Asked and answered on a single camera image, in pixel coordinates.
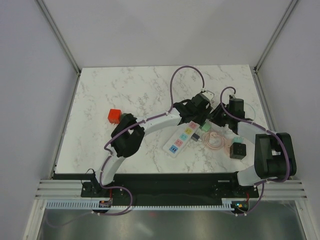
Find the red cube plug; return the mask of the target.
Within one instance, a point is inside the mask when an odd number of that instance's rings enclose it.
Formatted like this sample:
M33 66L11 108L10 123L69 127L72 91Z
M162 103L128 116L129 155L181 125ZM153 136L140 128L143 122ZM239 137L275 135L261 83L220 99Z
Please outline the red cube plug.
M111 108L108 113L108 121L111 124L119 124L121 121L122 111L120 109Z

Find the white power strip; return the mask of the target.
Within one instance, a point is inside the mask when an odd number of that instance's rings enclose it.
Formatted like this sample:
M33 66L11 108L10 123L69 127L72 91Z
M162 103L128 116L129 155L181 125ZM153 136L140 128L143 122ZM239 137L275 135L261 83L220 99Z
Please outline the white power strip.
M171 158L176 158L199 127L200 125L193 121L179 125L176 132L163 145L162 150Z

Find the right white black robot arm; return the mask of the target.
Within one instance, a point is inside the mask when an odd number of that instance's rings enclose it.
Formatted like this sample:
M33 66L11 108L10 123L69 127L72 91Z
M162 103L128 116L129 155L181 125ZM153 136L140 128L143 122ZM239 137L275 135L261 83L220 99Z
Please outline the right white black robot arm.
M237 172L237 179L229 184L235 197L242 196L247 186L262 182L284 182L297 173L296 158L291 136L286 132L273 132L246 117L244 101L230 98L220 103L207 118L219 127L228 126L254 144L254 164Z

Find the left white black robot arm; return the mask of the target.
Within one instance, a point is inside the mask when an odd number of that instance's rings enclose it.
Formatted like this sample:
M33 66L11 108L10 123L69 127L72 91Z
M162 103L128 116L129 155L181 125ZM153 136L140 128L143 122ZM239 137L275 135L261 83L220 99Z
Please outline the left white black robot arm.
M181 102L174 103L164 113L134 117L125 114L111 133L111 139L105 144L104 150L109 156L99 169L98 180L92 185L92 191L99 197L106 196L110 191L110 183L126 158L133 156L140 148L145 136L167 127L179 126L194 122L202 125L209 116L214 93L203 91Z

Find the small grey charger plug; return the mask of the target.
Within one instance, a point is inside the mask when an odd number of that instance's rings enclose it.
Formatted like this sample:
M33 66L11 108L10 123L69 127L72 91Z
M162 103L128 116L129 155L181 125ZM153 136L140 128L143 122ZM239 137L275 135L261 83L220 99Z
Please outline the small grey charger plug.
M195 142L197 142L199 140L200 136L196 133L194 133L192 136L191 136L191 139L194 140Z

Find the dark green cube plug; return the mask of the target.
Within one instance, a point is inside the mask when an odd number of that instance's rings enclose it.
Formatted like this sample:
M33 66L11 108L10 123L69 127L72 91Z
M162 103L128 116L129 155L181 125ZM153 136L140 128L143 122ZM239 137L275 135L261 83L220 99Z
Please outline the dark green cube plug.
M125 118L126 115L127 115L126 113L123 113L123 114L120 116L119 120L122 121L122 120Z

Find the light green cube plug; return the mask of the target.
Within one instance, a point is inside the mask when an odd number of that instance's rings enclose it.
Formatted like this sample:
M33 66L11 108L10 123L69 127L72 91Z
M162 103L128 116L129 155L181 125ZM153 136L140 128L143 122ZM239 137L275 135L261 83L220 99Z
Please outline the light green cube plug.
M209 122L205 122L201 127L200 129L203 131L203 132L209 132L211 130L211 124Z

